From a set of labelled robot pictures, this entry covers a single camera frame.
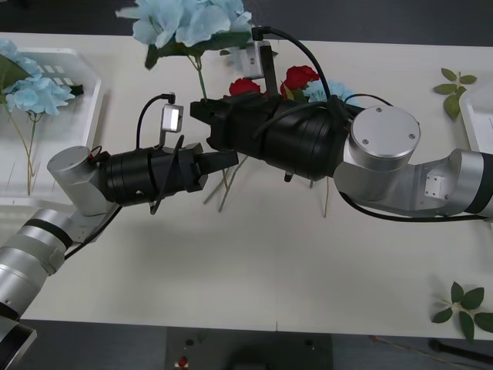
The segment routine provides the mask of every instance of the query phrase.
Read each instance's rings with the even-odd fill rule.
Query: red rose
[[[301,67],[291,67],[287,70],[286,74],[286,87],[293,91],[296,89],[302,89],[305,87],[310,81],[317,81],[320,79],[320,76],[312,70],[309,66],[301,66]]]
[[[260,85],[257,85],[249,79],[237,79],[230,85],[231,95],[240,95],[243,93],[248,93],[249,91],[257,91],[259,93]]]

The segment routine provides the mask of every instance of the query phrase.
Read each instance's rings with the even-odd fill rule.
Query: gray floor
[[[39,337],[24,357],[20,366],[21,370],[164,369],[166,328],[48,321],[24,321],[24,324],[37,329]],[[177,336],[176,330],[173,329],[172,338]],[[468,363],[483,369],[492,368],[491,365],[466,361],[452,355],[436,354],[428,349],[428,340],[425,338],[385,337],[385,339],[429,352],[449,362]],[[333,335],[332,342],[334,370],[447,370],[458,368],[412,351],[382,343],[373,343],[365,335]],[[459,340],[443,342],[485,354],[493,353],[493,342],[489,341],[479,341],[474,346]]]

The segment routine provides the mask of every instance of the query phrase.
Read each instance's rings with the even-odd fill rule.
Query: artificial flower
[[[47,113],[58,115],[59,106],[67,106],[67,100],[74,99],[68,86],[59,86],[48,78],[37,81],[27,79],[18,81],[15,88],[9,93],[5,100],[8,110],[14,107],[25,112]]]
[[[38,81],[42,78],[42,73],[38,67],[38,63],[32,59],[24,57],[20,52],[18,52],[17,46],[15,46],[14,42],[11,40],[0,39],[0,54],[17,63],[22,69],[24,69],[30,75],[27,80]],[[13,89],[13,86],[5,86],[4,92],[10,93]]]
[[[327,83],[330,93],[338,96],[339,99],[345,100],[348,96],[353,95],[353,90],[348,89],[342,82],[335,82],[332,79],[328,79]],[[327,101],[322,81],[312,81],[307,85],[308,87],[303,91],[303,94],[308,98],[309,103]]]
[[[136,0],[136,4],[116,15],[138,19],[133,25],[134,37],[157,48],[173,36],[191,47],[218,32],[249,31],[251,27],[252,15],[245,12],[241,0]]]
[[[251,91],[259,93],[260,85],[257,85],[250,79],[237,79],[230,85],[230,94],[232,96],[248,93]]]
[[[296,89],[304,89],[308,82],[317,81],[318,79],[320,79],[318,74],[309,66],[294,66],[287,70],[286,81],[283,82],[283,85],[293,91]]]
[[[175,34],[183,15],[180,0],[136,0],[137,7],[116,12],[118,17],[138,19],[133,37],[143,44],[162,48]]]

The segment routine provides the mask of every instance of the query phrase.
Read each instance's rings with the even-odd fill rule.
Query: robotic arm
[[[262,29],[290,39],[284,32]],[[313,55],[293,42],[325,81]],[[190,107],[192,117],[210,126],[207,142],[219,153],[203,154],[200,144],[182,148],[183,136],[174,149],[164,147],[166,132],[179,132],[183,116],[182,107],[166,104],[158,146],[140,149],[138,139],[136,150],[114,156],[93,156],[78,146],[49,161],[49,172],[75,212],[40,210],[0,247],[0,370],[15,364],[34,341],[35,331],[18,320],[46,278],[73,255],[65,254],[70,247],[77,251],[95,241],[122,207],[149,203],[155,214],[163,198],[202,190],[208,173],[238,164],[236,152],[290,176],[314,181],[333,177],[342,197],[373,217],[403,222],[493,217],[492,155],[454,150],[442,160],[410,165],[421,137],[412,115],[390,105],[362,109],[336,96],[327,103],[304,105],[283,99],[277,93],[268,43],[257,42],[246,53],[246,66],[260,68],[250,71],[252,78],[266,80],[268,98],[252,92]],[[463,212],[472,216],[453,217]]]
[[[75,251],[93,242],[122,207],[202,190],[207,175],[238,164],[234,152],[203,153],[200,144],[164,147],[166,132],[178,132],[183,108],[166,104],[158,146],[93,156],[84,146],[56,154],[48,170],[75,206],[71,214],[40,210],[0,247],[0,370],[14,365],[36,332],[18,320]],[[70,247],[75,250],[65,254]]]

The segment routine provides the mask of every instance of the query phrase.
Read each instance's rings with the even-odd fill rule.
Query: red object
[[[248,93],[250,91],[260,92],[260,85],[252,82],[249,79],[237,79],[230,85],[231,95],[240,95],[243,93]]]
[[[178,360],[179,368],[186,368],[187,364],[188,364],[188,360],[186,359],[185,356],[183,356],[180,360]]]
[[[296,89],[302,89],[310,81],[317,81],[318,79],[320,79],[320,76],[309,66],[294,66],[287,70],[286,81],[284,81],[283,84],[292,91]]]

